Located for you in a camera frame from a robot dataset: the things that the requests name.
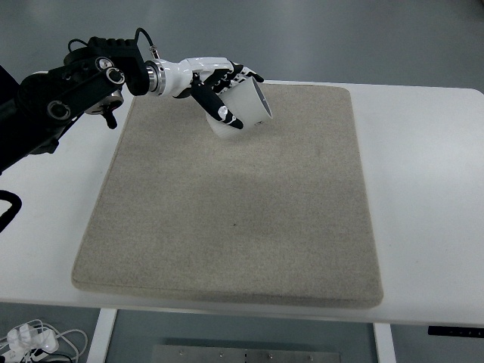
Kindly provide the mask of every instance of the black cable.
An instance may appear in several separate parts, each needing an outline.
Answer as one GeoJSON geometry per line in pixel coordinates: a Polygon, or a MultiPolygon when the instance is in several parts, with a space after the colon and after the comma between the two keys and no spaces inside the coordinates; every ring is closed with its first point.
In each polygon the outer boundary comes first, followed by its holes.
{"type": "Polygon", "coordinates": [[[84,42],[83,40],[81,39],[72,39],[71,41],[69,41],[69,44],[67,44],[67,49],[69,49],[69,53],[72,52],[72,49],[70,48],[70,46],[75,43],[75,42],[78,42],[78,43],[81,43],[83,45],[85,45],[86,47],[88,46],[88,43],[84,42]]]}
{"type": "Polygon", "coordinates": [[[51,357],[64,357],[64,358],[67,358],[67,359],[69,359],[69,363],[73,363],[73,359],[71,357],[69,357],[67,354],[63,354],[63,353],[47,353],[45,350],[43,350],[43,352],[46,353],[46,354],[48,354],[51,357]]]}
{"type": "Polygon", "coordinates": [[[143,35],[146,37],[146,40],[148,40],[148,43],[150,44],[150,47],[153,47],[154,46],[153,41],[151,40],[150,35],[143,28],[137,28],[136,29],[136,34],[135,34],[135,43],[136,44],[138,44],[139,33],[143,33],[143,35]]]}
{"type": "Polygon", "coordinates": [[[0,200],[11,203],[11,207],[0,216],[0,232],[12,222],[22,207],[22,200],[20,197],[10,191],[0,191],[0,200]]]}

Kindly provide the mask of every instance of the plug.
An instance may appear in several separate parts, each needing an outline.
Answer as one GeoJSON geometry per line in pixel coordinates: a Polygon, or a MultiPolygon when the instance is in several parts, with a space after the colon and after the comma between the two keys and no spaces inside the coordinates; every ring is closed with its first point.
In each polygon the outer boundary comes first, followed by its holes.
{"type": "Polygon", "coordinates": [[[31,346],[34,338],[39,335],[37,329],[31,327],[28,324],[24,324],[20,326],[18,329],[20,333],[20,340],[25,343],[27,346],[31,346]]]}
{"type": "Polygon", "coordinates": [[[20,332],[17,329],[12,329],[7,333],[7,343],[11,351],[22,355],[29,349],[28,345],[20,339],[20,332]]]}
{"type": "Polygon", "coordinates": [[[55,332],[52,329],[46,329],[33,339],[33,345],[37,349],[42,349],[44,352],[53,353],[59,349],[59,342],[55,337],[55,332]]]}

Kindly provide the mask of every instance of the cable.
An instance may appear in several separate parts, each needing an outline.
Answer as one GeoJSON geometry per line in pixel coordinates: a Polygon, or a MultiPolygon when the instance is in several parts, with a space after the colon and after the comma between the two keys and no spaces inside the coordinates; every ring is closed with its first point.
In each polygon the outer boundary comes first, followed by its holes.
{"type": "Polygon", "coordinates": [[[81,40],[81,39],[71,39],[71,40],[69,41],[69,43],[67,44],[67,49],[69,49],[69,53],[71,53],[71,52],[72,52],[72,49],[70,48],[70,46],[71,46],[73,43],[75,43],[75,42],[81,43],[81,44],[85,45],[86,47],[88,47],[88,43],[84,42],[84,41],[83,41],[83,40],[81,40]]]}
{"type": "Polygon", "coordinates": [[[0,352],[5,349],[6,347],[8,347],[8,343],[4,344],[3,346],[0,346],[0,352]]]}
{"type": "Polygon", "coordinates": [[[80,357],[82,354],[84,354],[85,350],[88,347],[88,334],[86,334],[84,331],[82,331],[80,329],[71,329],[71,330],[64,331],[63,333],[58,334],[57,338],[66,339],[64,337],[64,335],[69,334],[69,333],[81,333],[84,336],[84,347],[82,348],[81,352],[79,353],[79,357],[80,357]]]}
{"type": "Polygon", "coordinates": [[[151,40],[150,35],[143,28],[137,28],[136,29],[136,34],[135,34],[135,43],[136,44],[138,44],[139,33],[143,33],[143,35],[146,37],[146,40],[148,40],[148,43],[150,44],[151,47],[154,46],[153,41],[151,40]]]}
{"type": "Polygon", "coordinates": [[[0,191],[0,200],[11,204],[11,207],[0,216],[0,232],[2,232],[19,213],[20,208],[22,208],[22,200],[18,195],[10,191],[0,191]]]}
{"type": "Polygon", "coordinates": [[[76,355],[73,357],[73,359],[75,360],[75,362],[77,362],[79,360],[79,357],[82,354],[84,354],[85,350],[87,349],[87,346],[88,346],[88,336],[87,336],[87,334],[80,329],[71,329],[71,330],[64,331],[63,333],[60,333],[59,330],[57,330],[55,327],[53,327],[50,324],[44,324],[44,326],[48,327],[49,329],[52,329],[57,334],[56,338],[62,338],[62,340],[64,340],[73,349],[73,351],[76,353],[76,355]],[[79,352],[79,350],[76,348],[76,346],[64,336],[65,334],[69,334],[69,333],[81,333],[84,336],[85,342],[84,342],[84,347],[82,348],[81,352],[79,352]]]}
{"type": "Polygon", "coordinates": [[[27,356],[27,354],[29,354],[29,352],[25,352],[25,354],[23,355],[22,359],[20,360],[19,363],[24,363],[25,362],[25,357],[27,356]]]}
{"type": "Polygon", "coordinates": [[[47,353],[47,354],[54,357],[64,357],[69,359],[69,363],[74,363],[71,357],[69,357],[67,354],[63,354],[63,353],[47,353]]]}
{"type": "Polygon", "coordinates": [[[42,320],[40,319],[33,319],[31,321],[28,321],[27,323],[23,323],[23,324],[20,324],[20,325],[17,325],[16,327],[13,327],[12,329],[18,329],[19,327],[21,327],[22,325],[25,325],[25,324],[32,324],[32,323],[35,323],[35,322],[39,322],[40,324],[36,324],[36,325],[40,325],[40,328],[41,329],[44,329],[44,323],[42,322],[42,320]]]}

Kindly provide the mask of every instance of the metal plate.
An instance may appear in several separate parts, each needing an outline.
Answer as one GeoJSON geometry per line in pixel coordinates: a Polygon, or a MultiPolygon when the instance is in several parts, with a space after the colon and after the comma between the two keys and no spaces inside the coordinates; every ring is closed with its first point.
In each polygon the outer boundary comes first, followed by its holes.
{"type": "Polygon", "coordinates": [[[340,354],[156,345],[151,363],[340,363],[340,354]]]}

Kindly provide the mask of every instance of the screw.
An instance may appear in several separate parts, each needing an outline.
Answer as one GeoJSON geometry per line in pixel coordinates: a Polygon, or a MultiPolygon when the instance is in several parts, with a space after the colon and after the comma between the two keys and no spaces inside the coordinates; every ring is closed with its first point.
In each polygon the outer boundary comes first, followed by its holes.
{"type": "Polygon", "coordinates": [[[116,85],[121,85],[124,83],[124,74],[117,68],[108,69],[106,72],[106,77],[116,85]]]}
{"type": "Polygon", "coordinates": [[[61,101],[52,101],[47,105],[48,115],[55,119],[66,120],[70,116],[70,108],[61,101]]]}
{"type": "Polygon", "coordinates": [[[112,67],[113,64],[111,63],[111,61],[109,59],[106,59],[106,58],[100,58],[98,60],[98,66],[99,68],[101,68],[102,70],[105,70],[106,68],[108,67],[112,67]]]}

